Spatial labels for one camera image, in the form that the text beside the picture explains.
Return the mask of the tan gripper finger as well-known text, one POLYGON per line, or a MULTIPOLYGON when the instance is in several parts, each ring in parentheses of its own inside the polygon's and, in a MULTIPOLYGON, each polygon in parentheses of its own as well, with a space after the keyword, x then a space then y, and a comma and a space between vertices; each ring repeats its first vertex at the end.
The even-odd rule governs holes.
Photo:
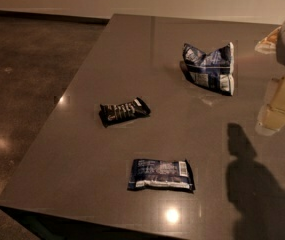
POLYGON ((255 46, 255 50, 262 54, 275 54, 278 35, 281 27, 277 27, 271 31, 266 37, 261 39, 255 46))
POLYGON ((264 136, 272 136, 285 126, 285 75, 272 78, 269 82, 264 104, 261 107, 256 123, 256 131, 264 136))

